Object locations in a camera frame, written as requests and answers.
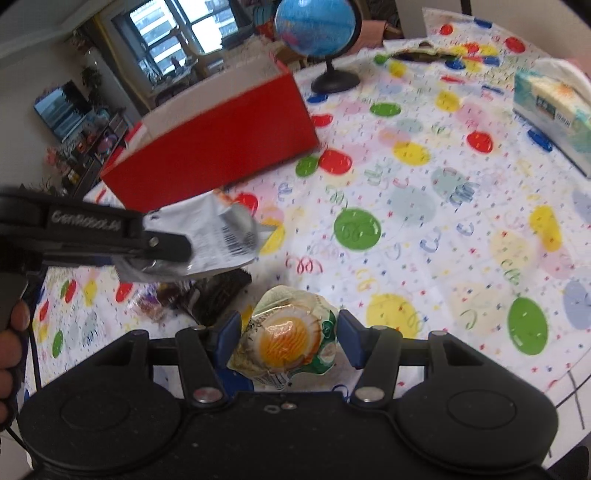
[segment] plastic bag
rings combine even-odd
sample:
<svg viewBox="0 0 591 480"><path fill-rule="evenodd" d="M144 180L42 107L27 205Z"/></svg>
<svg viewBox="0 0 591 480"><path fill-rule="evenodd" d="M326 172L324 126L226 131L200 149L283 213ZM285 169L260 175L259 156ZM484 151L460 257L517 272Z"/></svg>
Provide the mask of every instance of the plastic bag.
<svg viewBox="0 0 591 480"><path fill-rule="evenodd" d="M278 389L301 372L324 374L335 362L336 317L319 295L274 287L254 309L228 367Z"/></svg>
<svg viewBox="0 0 591 480"><path fill-rule="evenodd" d="M189 282L142 284L129 298L126 309L137 315L146 316L153 322L159 322L189 288Z"/></svg>
<svg viewBox="0 0 591 480"><path fill-rule="evenodd" d="M114 258L122 282L174 282L241 268L256 258L275 231L274 226L258 224L244 206L218 190L146 215L144 228L185 235L193 256L185 263Z"/></svg>

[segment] globe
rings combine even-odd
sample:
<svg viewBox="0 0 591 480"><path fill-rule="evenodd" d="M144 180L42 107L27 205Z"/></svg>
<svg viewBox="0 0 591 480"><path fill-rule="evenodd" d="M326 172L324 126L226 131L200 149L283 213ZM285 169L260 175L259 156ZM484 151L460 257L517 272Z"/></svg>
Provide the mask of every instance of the globe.
<svg viewBox="0 0 591 480"><path fill-rule="evenodd" d="M353 38L356 25L349 0L283 0L275 15L279 38L307 57L338 55Z"/></svg>
<svg viewBox="0 0 591 480"><path fill-rule="evenodd" d="M359 85L357 74L332 65L332 59L359 38L361 13L354 0L283 0L275 14L275 29L300 55L326 60L326 72L312 82L314 93L344 92Z"/></svg>

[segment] window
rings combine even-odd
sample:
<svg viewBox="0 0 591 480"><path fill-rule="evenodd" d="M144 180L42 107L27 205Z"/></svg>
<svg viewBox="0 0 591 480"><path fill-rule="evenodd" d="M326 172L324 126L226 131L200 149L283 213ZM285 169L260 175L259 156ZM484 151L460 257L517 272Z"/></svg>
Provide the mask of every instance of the window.
<svg viewBox="0 0 591 480"><path fill-rule="evenodd" d="M238 30L229 0L150 0L113 22L151 80L174 70L173 56L181 65L186 59L171 29L178 26L201 53L222 48L222 39Z"/></svg>
<svg viewBox="0 0 591 480"><path fill-rule="evenodd" d="M162 74L174 70L172 57L181 65L187 57L178 39L168 35L177 26L165 0L151 0L129 14L137 33L142 38L144 50Z"/></svg>

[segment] blue polka dot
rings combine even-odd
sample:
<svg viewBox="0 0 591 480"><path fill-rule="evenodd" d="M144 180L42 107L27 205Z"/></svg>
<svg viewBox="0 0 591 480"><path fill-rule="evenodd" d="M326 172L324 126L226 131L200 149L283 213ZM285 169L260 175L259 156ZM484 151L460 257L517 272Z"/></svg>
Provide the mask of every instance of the blue polka dot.
<svg viewBox="0 0 591 480"><path fill-rule="evenodd" d="M527 134L534 141L534 143L538 144L541 148L547 152L552 151L552 142L544 134L536 132L535 130L530 130L527 132Z"/></svg>
<svg viewBox="0 0 591 480"><path fill-rule="evenodd" d="M501 66L499 57L482 57L484 65L494 65L495 67Z"/></svg>
<svg viewBox="0 0 591 480"><path fill-rule="evenodd" d="M466 68L466 64L460 59L448 60L445 62L445 65L452 70L464 70Z"/></svg>
<svg viewBox="0 0 591 480"><path fill-rule="evenodd" d="M492 22L481 20L480 18L475 18L474 23L482 28L492 28Z"/></svg>
<svg viewBox="0 0 591 480"><path fill-rule="evenodd" d="M308 97L308 103L322 103L327 100L328 95L312 95Z"/></svg>

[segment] television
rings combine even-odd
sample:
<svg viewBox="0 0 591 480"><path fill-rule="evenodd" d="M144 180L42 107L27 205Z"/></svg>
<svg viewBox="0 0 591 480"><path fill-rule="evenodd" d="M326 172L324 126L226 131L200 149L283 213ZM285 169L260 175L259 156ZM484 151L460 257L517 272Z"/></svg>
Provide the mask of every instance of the television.
<svg viewBox="0 0 591 480"><path fill-rule="evenodd" d="M69 81L35 102L35 111L62 142L92 110L84 95Z"/></svg>

